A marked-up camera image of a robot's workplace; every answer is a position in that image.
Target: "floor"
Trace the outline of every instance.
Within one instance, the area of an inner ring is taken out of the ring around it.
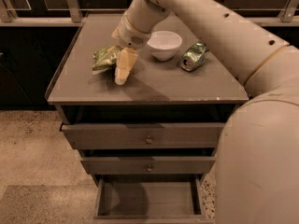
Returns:
[[[0,223],[99,223],[97,188],[56,111],[0,111]],[[215,169],[201,185],[214,219]]]

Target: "drawer handle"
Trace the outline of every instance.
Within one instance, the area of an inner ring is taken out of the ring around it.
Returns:
[[[152,169],[153,169],[153,166],[148,165],[147,171],[148,171],[149,173],[152,171]]]
[[[151,138],[150,135],[148,135],[147,138],[146,138],[146,144],[147,145],[151,145],[152,144],[152,138]]]

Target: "crushed can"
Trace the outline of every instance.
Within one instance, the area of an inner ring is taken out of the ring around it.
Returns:
[[[194,71],[207,60],[208,53],[206,44],[198,41],[182,54],[180,67],[188,72]]]

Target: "cabinet top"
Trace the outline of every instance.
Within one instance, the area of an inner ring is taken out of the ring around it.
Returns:
[[[156,105],[156,104],[239,104],[248,96],[225,67],[209,54],[197,70],[188,73],[178,66],[181,54],[197,38],[176,16],[170,15],[155,30],[181,35],[183,44],[168,62],[158,62],[141,49],[126,83],[114,83],[112,71],[93,75],[93,53],[116,45],[111,35],[122,15],[90,14],[85,21],[61,74],[50,84],[47,98],[51,105]]]

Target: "bowl rim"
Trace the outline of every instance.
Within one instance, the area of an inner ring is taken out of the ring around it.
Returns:
[[[171,35],[175,35],[175,37],[179,38],[179,43],[171,48],[157,48],[155,46],[152,46],[152,44],[150,43],[150,41],[152,40],[153,38],[153,35],[155,34],[159,34],[159,33],[168,33],[168,34],[171,34]],[[170,50],[170,49],[177,49],[180,47],[180,45],[182,44],[182,41],[183,39],[181,38],[181,36],[175,32],[172,32],[172,31],[167,31],[167,30],[160,30],[160,31],[155,31],[155,32],[152,32],[151,33],[151,37],[148,41],[148,45],[151,47],[151,48],[154,48],[154,49],[159,49],[159,50]]]

